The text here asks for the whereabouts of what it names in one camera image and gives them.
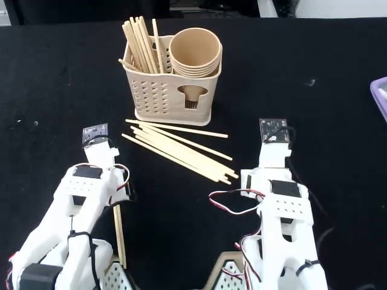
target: stacked paper cups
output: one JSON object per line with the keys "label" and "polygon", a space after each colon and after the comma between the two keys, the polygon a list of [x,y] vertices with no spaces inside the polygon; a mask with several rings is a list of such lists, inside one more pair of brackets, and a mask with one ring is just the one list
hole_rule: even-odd
{"label": "stacked paper cups", "polygon": [[[222,45],[218,37],[203,28],[188,28],[177,33],[169,43],[171,64],[175,74],[193,79],[216,74],[221,61]],[[188,103],[194,108],[206,90],[200,86],[183,86]]]}

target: wooden chopstick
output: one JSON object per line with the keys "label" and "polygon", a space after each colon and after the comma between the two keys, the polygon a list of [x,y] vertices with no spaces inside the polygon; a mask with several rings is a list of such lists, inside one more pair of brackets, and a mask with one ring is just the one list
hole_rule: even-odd
{"label": "wooden chopstick", "polygon": [[135,39],[131,24],[129,21],[125,21],[124,25],[122,25],[123,32],[126,36],[126,40],[128,41],[129,48],[131,50],[131,53],[133,55],[134,59],[134,66],[137,69],[141,69],[141,61],[140,56],[138,55],[138,47],[137,47],[137,41]]}
{"label": "wooden chopstick", "polygon": [[202,172],[207,173],[208,175],[218,178],[222,182],[228,179],[227,177],[224,176],[225,173],[222,170],[214,168],[210,165],[207,166],[206,163],[201,163],[196,156],[196,154],[199,154],[198,152],[196,151],[193,151],[192,153],[188,152],[184,148],[186,146],[172,139],[169,139],[168,137],[165,137],[165,138],[168,138],[169,141],[172,141],[173,143],[169,142],[168,140],[163,140],[156,136],[149,135],[146,132],[143,132],[136,127],[131,127],[131,128],[133,129],[136,135],[148,140],[149,142],[152,143],[154,147],[158,148],[159,150],[179,159],[182,162],[185,162],[186,164],[189,164],[197,168],[198,170],[201,170]]}
{"label": "wooden chopstick", "polygon": [[143,38],[145,49],[146,49],[146,52],[148,53],[148,57],[149,57],[149,61],[151,62],[153,73],[156,74],[158,73],[158,69],[156,67],[152,46],[150,45],[151,41],[149,40],[149,35],[145,26],[144,19],[142,21],[138,17],[136,17],[135,19],[140,29],[140,35]]}
{"label": "wooden chopstick", "polygon": [[117,251],[119,253],[120,265],[123,265],[121,231],[120,231],[119,214],[117,209],[118,206],[119,205],[116,205],[115,207],[113,207],[114,226],[115,226],[115,237],[117,238]]}
{"label": "wooden chopstick", "polygon": [[[147,143],[147,144],[149,144],[149,145],[151,145],[151,146],[154,146],[154,145],[155,145],[153,142],[151,142],[151,141],[149,141],[149,140],[147,140],[147,139],[145,139],[145,138],[143,138],[143,137],[141,137],[141,136],[139,136],[139,135],[136,135],[135,137],[136,137],[137,139],[139,139],[140,141],[142,141],[142,142],[144,142],[144,143]],[[197,167],[195,167],[195,166],[192,166],[191,164],[185,163],[184,161],[182,161],[182,160],[180,160],[179,158],[176,158],[176,157],[174,157],[174,156],[172,156],[172,155],[168,155],[168,156],[173,157],[173,158],[175,158],[176,160],[181,161],[182,164],[186,164],[186,165],[188,165],[188,166],[191,166],[193,169],[195,169],[194,171],[196,171],[196,172],[199,173],[199,174],[205,175],[207,178],[209,178],[209,179],[211,179],[211,180],[221,181],[221,182],[224,182],[224,183],[226,183],[226,184],[228,184],[228,185],[231,184],[230,181],[228,181],[228,180],[226,180],[226,179],[224,179],[224,178],[219,178],[218,175],[213,175],[213,174],[211,174],[211,173],[209,173],[209,172],[204,172],[204,171],[202,171],[201,169],[199,169],[199,168],[197,168]]]}
{"label": "wooden chopstick", "polygon": [[125,62],[123,59],[119,59],[119,62],[122,63],[124,66],[126,66],[127,68],[133,70],[133,71],[138,71],[139,73],[141,71],[139,71],[137,68],[135,68],[134,66],[132,66],[129,62]]}
{"label": "wooden chopstick", "polygon": [[138,30],[138,26],[134,22],[133,17],[130,17],[129,21],[130,21],[130,24],[132,25],[133,33],[134,33],[134,36],[135,36],[135,39],[136,39],[136,42],[137,42],[137,45],[138,45],[138,51],[139,51],[139,54],[140,54],[142,65],[143,65],[143,71],[145,73],[149,73],[150,70],[149,70],[148,63],[147,63],[146,58],[145,58],[145,53],[144,53],[143,46],[141,45],[142,37],[141,37],[140,32]]}
{"label": "wooden chopstick", "polygon": [[125,240],[123,238],[121,206],[119,204],[117,204],[115,207],[117,207],[117,215],[118,215],[118,218],[119,218],[120,244],[121,244],[121,254],[122,254],[122,268],[126,269],[126,251],[125,251]]}
{"label": "wooden chopstick", "polygon": [[239,177],[238,175],[235,174],[235,172],[231,168],[228,168],[227,166],[209,158],[208,156],[205,156],[205,155],[193,150],[190,147],[187,147],[187,146],[185,146],[185,145],[183,145],[183,144],[181,144],[181,143],[179,143],[179,142],[177,142],[177,141],[175,141],[167,136],[159,134],[159,133],[151,130],[151,128],[143,128],[143,130],[144,130],[144,132],[148,133],[149,135],[153,135],[156,138],[161,138],[162,140],[164,140],[165,142],[167,142],[169,144],[173,144],[175,146],[180,147],[181,149],[183,149],[185,151],[185,153],[191,154],[192,156],[195,157],[192,162],[194,162],[195,164],[199,164],[198,166],[200,166],[200,164],[205,163],[206,168],[210,168],[211,170],[220,171],[223,174],[228,174],[234,178]]}
{"label": "wooden chopstick", "polygon": [[160,74],[163,74],[164,73],[164,63],[163,63],[163,59],[161,58],[160,41],[158,39],[158,30],[157,30],[156,19],[154,19],[154,18],[152,19],[152,26],[153,26],[153,36],[155,37],[155,43],[156,43],[158,67],[160,69]]}
{"label": "wooden chopstick", "polygon": [[207,135],[207,136],[213,136],[213,137],[220,137],[220,138],[228,138],[229,136],[227,134],[221,134],[221,133],[214,133],[209,131],[203,131],[203,130],[195,130],[195,129],[188,129],[183,127],[176,127],[176,126],[169,126],[169,125],[163,125],[158,123],[149,123],[149,122],[142,122],[137,120],[125,120],[127,123],[132,124],[140,124],[140,125],[150,125],[152,127],[159,127],[164,129],[170,129],[170,130],[176,130],[176,131],[182,131],[182,132],[188,132],[188,133],[195,133],[195,134],[201,134],[201,135]]}
{"label": "wooden chopstick", "polygon": [[211,176],[208,176],[207,174],[205,174],[204,172],[201,172],[200,170],[194,168],[193,166],[188,165],[188,164],[186,164],[186,163],[184,163],[184,162],[181,162],[180,160],[178,160],[178,159],[176,159],[176,158],[174,158],[174,157],[172,157],[172,156],[170,156],[170,155],[168,155],[168,154],[165,154],[164,152],[162,152],[162,151],[160,151],[160,150],[158,150],[158,149],[156,149],[156,148],[154,148],[154,147],[152,147],[152,146],[150,146],[150,145],[148,145],[148,144],[146,144],[146,143],[144,143],[144,142],[139,141],[139,140],[140,140],[139,138],[138,138],[139,140],[137,140],[137,139],[135,139],[135,138],[133,138],[133,137],[130,137],[130,136],[128,136],[127,134],[124,134],[124,133],[122,133],[121,136],[122,136],[123,138],[128,139],[129,141],[132,141],[133,143],[136,143],[136,144],[138,144],[138,145],[140,145],[140,146],[142,146],[142,147],[144,147],[144,148],[147,148],[147,149],[150,150],[150,151],[153,151],[153,152],[155,152],[155,153],[161,155],[162,157],[165,157],[165,158],[167,158],[167,159],[169,159],[169,160],[171,160],[171,161],[173,161],[173,162],[175,162],[175,163],[177,163],[177,164],[179,164],[179,165],[181,165],[181,166],[184,166],[185,168],[187,168],[187,169],[189,169],[189,170],[192,170],[192,171],[194,171],[194,172],[196,172],[196,173],[198,173],[198,174],[200,174],[200,175],[203,175],[204,177],[209,178],[209,179],[211,179],[212,181],[215,181],[215,182],[218,182],[218,181],[219,181],[218,179],[213,178],[213,177],[211,177]]}
{"label": "wooden chopstick", "polygon": [[219,156],[219,157],[222,157],[222,158],[227,159],[227,160],[229,160],[229,161],[232,161],[232,157],[229,157],[229,156],[227,156],[227,155],[225,155],[225,154],[223,154],[223,153],[221,153],[221,152],[212,150],[212,149],[210,149],[210,148],[207,148],[206,146],[203,146],[203,145],[200,145],[200,144],[198,144],[198,143],[189,141],[189,140],[187,140],[187,139],[185,139],[185,138],[181,138],[181,137],[179,137],[179,136],[176,136],[176,135],[174,135],[174,134],[172,134],[172,133],[166,132],[166,131],[161,130],[161,129],[159,129],[159,128],[153,127],[153,126],[148,125],[148,124],[141,124],[141,125],[139,125],[139,126],[140,126],[140,128],[144,128],[144,127],[151,128],[153,131],[156,131],[156,132],[158,132],[158,133],[160,133],[160,134],[166,135],[166,136],[168,136],[168,137],[171,137],[171,138],[173,138],[173,139],[179,140],[179,141],[184,142],[184,143],[186,143],[186,144],[188,144],[188,145],[191,145],[191,146],[193,146],[193,147],[199,148],[199,149],[201,149],[201,150],[204,150],[204,151],[207,151],[207,152],[209,152],[209,153],[212,153],[212,154],[214,154],[214,155],[216,155],[216,156]]}

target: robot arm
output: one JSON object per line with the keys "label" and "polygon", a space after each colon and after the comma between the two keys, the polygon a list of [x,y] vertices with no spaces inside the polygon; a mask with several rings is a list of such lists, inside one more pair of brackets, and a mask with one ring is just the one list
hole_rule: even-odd
{"label": "robot arm", "polygon": [[93,165],[67,170],[44,218],[11,258],[13,289],[103,289],[112,248],[92,239],[90,232],[106,206],[129,199],[123,186],[127,181],[114,164],[117,149],[106,139],[85,152]]}
{"label": "robot arm", "polygon": [[285,167],[285,158],[291,154],[288,130],[293,128],[281,119],[260,120],[260,125],[259,166],[241,171],[242,189],[237,191],[257,200],[251,210],[257,212],[261,225],[236,244],[243,253],[243,272],[229,273],[224,268],[222,272],[242,277],[246,290],[327,290],[317,258],[308,189],[294,182]]}

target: black table surface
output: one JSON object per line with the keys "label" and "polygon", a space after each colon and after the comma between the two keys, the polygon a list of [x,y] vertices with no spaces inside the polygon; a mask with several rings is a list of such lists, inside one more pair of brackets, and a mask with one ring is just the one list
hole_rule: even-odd
{"label": "black table surface", "polygon": [[[180,134],[233,157],[236,171],[257,165],[259,118],[287,118],[298,138],[298,174],[328,212],[313,204],[329,285],[387,289],[387,125],[369,91],[387,76],[387,19],[162,20],[159,33],[214,31],[223,71],[205,129],[228,140]],[[117,59],[121,23],[0,28],[0,270],[39,224],[69,166],[85,161],[82,128],[109,123],[131,170],[137,202],[123,205],[130,272],[142,289],[204,286],[223,251],[253,231],[257,215],[231,216],[209,204],[217,184],[124,140],[134,118]],[[242,198],[226,202],[246,206]],[[93,232],[116,247],[111,212]]]}

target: purple container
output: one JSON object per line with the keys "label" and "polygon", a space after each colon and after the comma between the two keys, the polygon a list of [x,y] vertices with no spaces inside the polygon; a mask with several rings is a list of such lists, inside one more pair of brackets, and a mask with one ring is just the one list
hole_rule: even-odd
{"label": "purple container", "polygon": [[371,93],[387,122],[387,77],[373,81]]}

